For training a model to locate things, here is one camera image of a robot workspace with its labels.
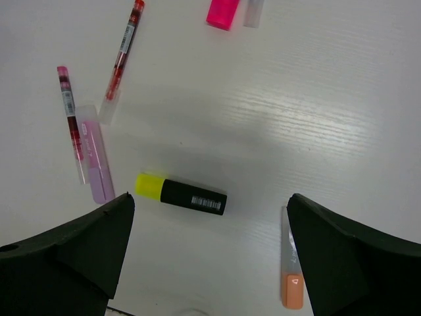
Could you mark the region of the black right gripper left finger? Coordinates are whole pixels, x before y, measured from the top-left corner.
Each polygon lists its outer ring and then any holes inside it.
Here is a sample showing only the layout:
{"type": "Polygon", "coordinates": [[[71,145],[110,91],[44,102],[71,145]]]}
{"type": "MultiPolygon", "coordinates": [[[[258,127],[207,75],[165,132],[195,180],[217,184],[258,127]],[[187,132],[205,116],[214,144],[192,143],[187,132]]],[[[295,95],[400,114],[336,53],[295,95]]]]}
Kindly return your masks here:
{"type": "Polygon", "coordinates": [[[129,193],[73,221],[1,246],[2,315],[104,315],[132,229],[129,193]]]}

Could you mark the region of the purple clear highlighter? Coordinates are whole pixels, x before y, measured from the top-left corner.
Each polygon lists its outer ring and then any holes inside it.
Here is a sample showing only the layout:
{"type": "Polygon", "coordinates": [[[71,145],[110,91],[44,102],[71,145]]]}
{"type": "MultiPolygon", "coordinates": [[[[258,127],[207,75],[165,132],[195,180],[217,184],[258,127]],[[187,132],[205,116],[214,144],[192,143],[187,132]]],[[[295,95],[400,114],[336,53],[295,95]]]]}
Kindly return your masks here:
{"type": "Polygon", "coordinates": [[[95,106],[76,107],[76,121],[87,159],[87,176],[93,200],[97,204],[105,204],[115,198],[115,192],[95,106]]]}

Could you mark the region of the orange clear highlighter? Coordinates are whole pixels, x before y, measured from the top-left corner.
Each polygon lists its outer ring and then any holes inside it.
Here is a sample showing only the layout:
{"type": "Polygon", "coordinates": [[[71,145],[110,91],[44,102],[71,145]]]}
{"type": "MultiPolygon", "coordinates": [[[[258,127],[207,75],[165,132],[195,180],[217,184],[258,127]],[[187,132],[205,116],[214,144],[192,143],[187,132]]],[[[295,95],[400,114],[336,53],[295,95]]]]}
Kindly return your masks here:
{"type": "Polygon", "coordinates": [[[303,308],[305,282],[286,206],[281,216],[281,299],[285,308],[298,310],[303,308]]]}

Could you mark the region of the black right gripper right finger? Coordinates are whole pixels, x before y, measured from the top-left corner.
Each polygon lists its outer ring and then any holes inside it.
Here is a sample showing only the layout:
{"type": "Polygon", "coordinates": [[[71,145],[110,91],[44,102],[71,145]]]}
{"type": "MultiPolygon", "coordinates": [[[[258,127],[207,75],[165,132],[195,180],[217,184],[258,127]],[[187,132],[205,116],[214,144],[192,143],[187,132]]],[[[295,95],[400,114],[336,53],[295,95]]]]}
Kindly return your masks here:
{"type": "Polygon", "coordinates": [[[314,315],[420,314],[420,244],[301,194],[287,215],[314,315]]]}

